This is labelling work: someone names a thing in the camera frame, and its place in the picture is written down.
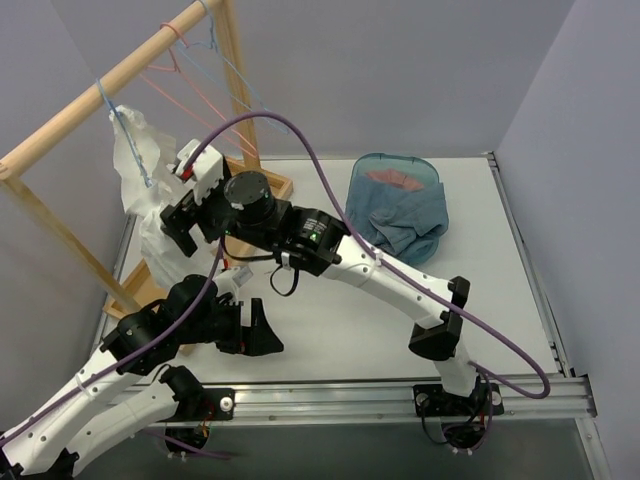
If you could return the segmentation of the blue wire hanger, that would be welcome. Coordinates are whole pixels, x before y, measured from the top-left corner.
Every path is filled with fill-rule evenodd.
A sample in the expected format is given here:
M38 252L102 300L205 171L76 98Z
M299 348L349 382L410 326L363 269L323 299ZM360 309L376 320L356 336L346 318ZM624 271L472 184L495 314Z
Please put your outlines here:
M111 98L107 95L104 87L102 86L101 80L99 78L95 79L95 84L103 98L103 102L105 103L105 105L109 108L110 112L113 114L114 119L117 121L118 125L120 126L120 129L122 130L122 133L124 134L124 137L128 143L129 149L131 151L131 154L135 160L135 163L138 167L138 170L140 172L140 176L143 180L143 184L145 185L146 188L150 188L152 186L152 181L149 177L149 174L143 164L143 160L142 160L142 156L138 151L138 148L135 144L135 142L133 141L133 138L131 136L131 134L129 133L128 129L126 128L125 122L124 122L124 116L117 110L114 102L111 100Z
M246 73L240 46L233 1L194 1L205 12L208 39L194 41L191 48L208 49L215 53L225 75L223 90L229 96L236 115L254 110L270 112L258 90Z

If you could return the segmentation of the pink ruffled skirt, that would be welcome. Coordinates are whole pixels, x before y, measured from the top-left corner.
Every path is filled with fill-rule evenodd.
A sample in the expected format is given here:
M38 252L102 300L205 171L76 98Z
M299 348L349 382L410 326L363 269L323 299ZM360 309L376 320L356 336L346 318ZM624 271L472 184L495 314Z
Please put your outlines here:
M371 180L405 191L414 192L424 188L422 182L396 169L373 170L367 172L366 176Z

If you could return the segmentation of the blue denim skirt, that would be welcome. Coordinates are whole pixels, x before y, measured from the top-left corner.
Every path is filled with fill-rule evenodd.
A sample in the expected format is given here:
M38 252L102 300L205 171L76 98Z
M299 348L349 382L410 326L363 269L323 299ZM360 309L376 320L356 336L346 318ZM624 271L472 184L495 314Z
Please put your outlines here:
M410 266L429 260L449 227L440 182L408 191L358 176L351 182L345 213L362 238Z

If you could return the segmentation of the white ruffled skirt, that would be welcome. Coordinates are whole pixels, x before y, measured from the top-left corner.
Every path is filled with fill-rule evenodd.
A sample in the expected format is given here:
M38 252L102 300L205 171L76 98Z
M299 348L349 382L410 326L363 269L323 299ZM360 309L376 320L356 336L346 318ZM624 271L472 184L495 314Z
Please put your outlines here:
M197 271L194 262L184 256L174 241L161 229L160 213L180 200L186 187L171 173L176 161L176 140L150 125L144 115L126 105L116 106L124 116L143 164L152 181L146 188L128 143L110 112L113 127L113 166L120 177L124 212L138 219L140 252L157 286L168 290L185 276Z

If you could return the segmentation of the blue wire hanger front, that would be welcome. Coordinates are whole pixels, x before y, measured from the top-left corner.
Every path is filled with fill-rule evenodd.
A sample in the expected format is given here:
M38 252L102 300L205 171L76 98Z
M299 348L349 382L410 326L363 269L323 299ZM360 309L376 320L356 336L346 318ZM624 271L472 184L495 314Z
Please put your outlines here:
M208 39L194 41L191 48L208 49L215 53L225 75L223 90L229 96L236 115L254 110L270 112L258 90L246 73L240 46L233 1L194 1L205 12Z

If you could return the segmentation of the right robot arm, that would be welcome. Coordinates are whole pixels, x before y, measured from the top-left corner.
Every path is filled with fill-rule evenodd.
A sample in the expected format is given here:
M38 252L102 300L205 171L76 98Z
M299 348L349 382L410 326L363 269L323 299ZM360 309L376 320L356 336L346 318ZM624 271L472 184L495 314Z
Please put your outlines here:
M273 254L281 267L342 282L397 309L413 320L408 348L434 363L447 406L464 413L479 402L459 312L469 296L467 279L439 279L386 257L338 218L277 198L255 171L219 179L204 195L190 191L160 218L186 256L197 249L191 230L198 227L207 242L229 235Z

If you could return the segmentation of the pink wire hanger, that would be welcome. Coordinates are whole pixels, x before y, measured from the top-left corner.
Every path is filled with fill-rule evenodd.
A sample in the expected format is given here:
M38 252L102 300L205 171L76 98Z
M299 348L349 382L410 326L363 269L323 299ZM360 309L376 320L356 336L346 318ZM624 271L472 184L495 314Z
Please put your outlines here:
M149 64L145 67L144 72L139 74L139 77L153 90L158 92L161 96L167 99L171 104L178 107L184 113L186 113L189 117L196 120L203 126L209 127L213 129L213 126L204 120L201 116L196 114L194 111L189 109L187 106L179 102L174 96L170 95L165 89L160 87L156 82L152 81L147 75L146 72L162 72L162 73L171 73L177 74L180 79L189 87L189 89L198 97L198 99L210 110L212 111L220 120L223 122L227 121L225 115L209 100L209 98L203 93L203 91L189 78L189 76L181 69L176 55L171 47L168 48L168 54L171 60L170 66L160 66ZM245 154L249 157L250 160L258 160L258 150L252 141L250 141L246 136L244 136L237 128L231 129L232 134L222 134L223 138L235 146L242 154Z

